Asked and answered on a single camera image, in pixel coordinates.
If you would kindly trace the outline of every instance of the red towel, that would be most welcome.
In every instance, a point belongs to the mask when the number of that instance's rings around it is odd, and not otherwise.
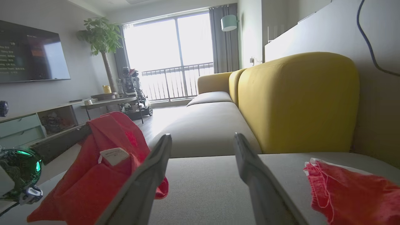
[[[324,214],[329,224],[400,224],[398,186],[363,171],[312,161],[304,168],[312,190],[311,206]]]
[[[34,221],[66,221],[71,225],[94,224],[128,177],[145,160],[150,150],[140,129],[123,113],[112,112],[89,121],[92,134],[85,140],[78,157],[27,218]],[[121,147],[130,157],[115,166],[100,151]],[[168,194],[164,178],[155,199]]]

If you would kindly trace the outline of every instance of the tv screen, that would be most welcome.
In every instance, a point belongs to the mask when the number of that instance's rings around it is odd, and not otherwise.
[[[0,83],[67,79],[57,33],[0,20]]]

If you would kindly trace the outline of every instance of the lamp shade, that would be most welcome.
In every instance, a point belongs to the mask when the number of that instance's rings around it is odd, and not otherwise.
[[[231,31],[238,27],[238,21],[235,15],[227,15],[221,19],[222,31]]]

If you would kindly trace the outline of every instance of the sofa armrest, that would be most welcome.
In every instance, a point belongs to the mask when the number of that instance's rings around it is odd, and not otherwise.
[[[223,72],[199,77],[197,79],[199,94],[213,91],[229,93],[229,76],[231,74],[232,72]]]

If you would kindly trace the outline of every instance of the sofa seat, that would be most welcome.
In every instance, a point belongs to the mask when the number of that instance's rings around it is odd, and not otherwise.
[[[187,106],[211,102],[232,102],[230,95],[224,91],[213,91],[199,94]]]
[[[304,162],[318,158],[361,169],[400,185],[400,170],[354,153],[263,154],[267,165],[309,225],[328,224],[311,208]],[[149,224],[255,224],[248,186],[240,179],[235,156],[170,159],[165,176],[168,196],[154,200]]]
[[[162,135],[170,133],[171,158],[234,155],[235,132],[247,138],[255,153],[261,153],[257,139],[234,103],[194,104],[150,141],[149,147],[153,149]]]

